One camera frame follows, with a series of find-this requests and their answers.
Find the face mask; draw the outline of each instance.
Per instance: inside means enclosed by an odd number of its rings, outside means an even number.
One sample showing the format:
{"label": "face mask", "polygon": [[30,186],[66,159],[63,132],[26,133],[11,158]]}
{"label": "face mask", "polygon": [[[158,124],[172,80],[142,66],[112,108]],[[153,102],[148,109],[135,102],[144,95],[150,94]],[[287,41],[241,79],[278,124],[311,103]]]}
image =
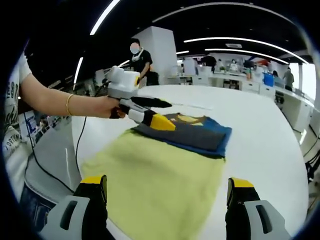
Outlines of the face mask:
{"label": "face mask", "polygon": [[130,47],[130,51],[131,51],[133,54],[137,54],[137,53],[139,52],[139,48]]}

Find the yellow cloth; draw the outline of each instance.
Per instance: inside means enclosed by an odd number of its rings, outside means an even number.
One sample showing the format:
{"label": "yellow cloth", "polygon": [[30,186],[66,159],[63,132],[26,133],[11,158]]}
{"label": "yellow cloth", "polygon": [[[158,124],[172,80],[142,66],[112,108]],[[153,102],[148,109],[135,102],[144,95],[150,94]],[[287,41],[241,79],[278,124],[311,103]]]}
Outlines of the yellow cloth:
{"label": "yellow cloth", "polygon": [[106,174],[108,217],[131,239],[190,240],[211,211],[224,164],[128,130],[82,170]]}

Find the window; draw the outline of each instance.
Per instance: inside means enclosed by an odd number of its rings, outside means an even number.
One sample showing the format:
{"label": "window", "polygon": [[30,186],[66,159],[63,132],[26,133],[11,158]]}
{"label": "window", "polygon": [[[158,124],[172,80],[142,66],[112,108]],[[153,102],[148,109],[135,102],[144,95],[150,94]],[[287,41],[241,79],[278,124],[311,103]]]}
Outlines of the window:
{"label": "window", "polygon": [[316,99],[316,68],[314,64],[302,64],[302,92]]}
{"label": "window", "polygon": [[299,89],[299,64],[298,63],[290,63],[291,73],[294,77],[293,87],[295,89]]}

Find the folded clothing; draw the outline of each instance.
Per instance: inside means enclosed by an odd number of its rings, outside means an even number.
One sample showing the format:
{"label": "folded clothing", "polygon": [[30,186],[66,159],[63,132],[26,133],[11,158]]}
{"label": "folded clothing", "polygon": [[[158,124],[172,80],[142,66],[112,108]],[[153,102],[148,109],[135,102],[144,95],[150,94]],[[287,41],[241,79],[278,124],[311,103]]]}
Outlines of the folded clothing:
{"label": "folded clothing", "polygon": [[225,160],[127,130],[82,165],[107,176],[110,220],[133,240],[193,240],[220,185]]}
{"label": "folded clothing", "polygon": [[160,131],[140,124],[133,130],[170,145],[208,157],[225,157],[232,129],[207,116],[191,117],[180,113],[165,115],[175,124],[175,131]]}

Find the black ceiling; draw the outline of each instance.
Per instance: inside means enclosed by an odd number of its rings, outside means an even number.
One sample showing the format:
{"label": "black ceiling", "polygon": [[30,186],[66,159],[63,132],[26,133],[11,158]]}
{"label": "black ceiling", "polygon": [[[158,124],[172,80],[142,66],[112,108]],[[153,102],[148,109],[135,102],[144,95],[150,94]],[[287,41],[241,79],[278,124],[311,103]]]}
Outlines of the black ceiling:
{"label": "black ceiling", "polygon": [[[94,71],[119,65],[131,57],[129,41],[149,26],[170,29],[176,50],[204,54],[206,48],[227,48],[240,43],[243,50],[279,57],[284,52],[258,43],[230,40],[184,40],[207,37],[238,37],[277,45],[289,51],[306,49],[296,26],[272,13],[240,5],[212,5],[181,11],[162,20],[153,20],[173,11],[212,0],[122,0],[102,23],[97,33],[90,31],[110,0],[67,0],[39,19],[26,55],[31,70],[46,86],[74,75],[84,57],[79,80]],[[288,16],[285,2],[237,1],[254,3]]]}

